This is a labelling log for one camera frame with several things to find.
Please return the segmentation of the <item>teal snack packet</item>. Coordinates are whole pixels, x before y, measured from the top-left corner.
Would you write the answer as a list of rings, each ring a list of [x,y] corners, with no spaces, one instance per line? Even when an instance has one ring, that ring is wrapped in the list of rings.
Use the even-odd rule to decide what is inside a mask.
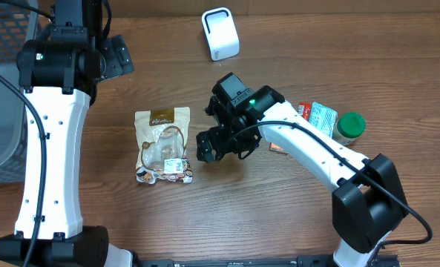
[[[338,112],[318,102],[313,102],[308,122],[324,135],[332,138]]]

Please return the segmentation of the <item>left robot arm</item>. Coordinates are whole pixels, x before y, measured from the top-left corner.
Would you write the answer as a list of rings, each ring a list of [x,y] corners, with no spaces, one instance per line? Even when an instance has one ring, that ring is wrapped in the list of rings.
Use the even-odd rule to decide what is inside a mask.
[[[27,114],[24,193],[0,260],[15,266],[134,267],[134,252],[112,245],[108,230],[83,223],[79,203],[82,129],[97,85],[133,71],[121,36],[110,36],[107,1],[57,1],[44,33],[16,57],[9,89]]]

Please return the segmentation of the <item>orange small box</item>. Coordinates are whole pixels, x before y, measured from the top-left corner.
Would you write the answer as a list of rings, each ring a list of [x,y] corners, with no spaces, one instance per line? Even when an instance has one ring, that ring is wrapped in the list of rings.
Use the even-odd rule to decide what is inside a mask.
[[[286,154],[285,150],[282,149],[280,146],[276,145],[275,143],[271,143],[269,146],[270,151]]]

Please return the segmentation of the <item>red snack stick packet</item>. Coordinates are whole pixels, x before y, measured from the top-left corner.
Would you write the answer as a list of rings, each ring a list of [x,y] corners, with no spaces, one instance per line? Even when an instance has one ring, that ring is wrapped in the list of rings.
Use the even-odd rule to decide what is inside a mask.
[[[309,120],[312,110],[311,102],[300,102],[298,105],[298,113],[306,120]]]

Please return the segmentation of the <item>brown pantree snack bag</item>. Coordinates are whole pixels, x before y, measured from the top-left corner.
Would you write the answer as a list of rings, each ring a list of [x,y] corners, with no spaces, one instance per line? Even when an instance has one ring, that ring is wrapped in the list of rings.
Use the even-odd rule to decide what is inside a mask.
[[[138,182],[149,185],[159,180],[192,182],[193,172],[187,157],[190,116],[189,107],[135,113]]]

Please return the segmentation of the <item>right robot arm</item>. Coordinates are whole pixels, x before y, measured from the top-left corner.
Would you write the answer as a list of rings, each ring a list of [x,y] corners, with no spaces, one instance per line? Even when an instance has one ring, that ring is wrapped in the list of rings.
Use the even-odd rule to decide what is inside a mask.
[[[279,145],[314,174],[332,195],[332,224],[341,238],[328,266],[369,266],[407,216],[406,197],[393,162],[373,159],[337,143],[307,122],[268,85],[246,87],[233,73],[217,81],[206,114],[216,127],[197,135],[197,159],[245,159],[262,139]]]

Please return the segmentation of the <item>green lid jar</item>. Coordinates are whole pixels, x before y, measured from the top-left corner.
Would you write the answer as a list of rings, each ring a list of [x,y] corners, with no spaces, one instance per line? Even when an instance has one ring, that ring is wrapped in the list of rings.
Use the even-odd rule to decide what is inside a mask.
[[[345,113],[335,123],[332,138],[341,145],[350,145],[365,132],[366,126],[364,117],[359,113]]]

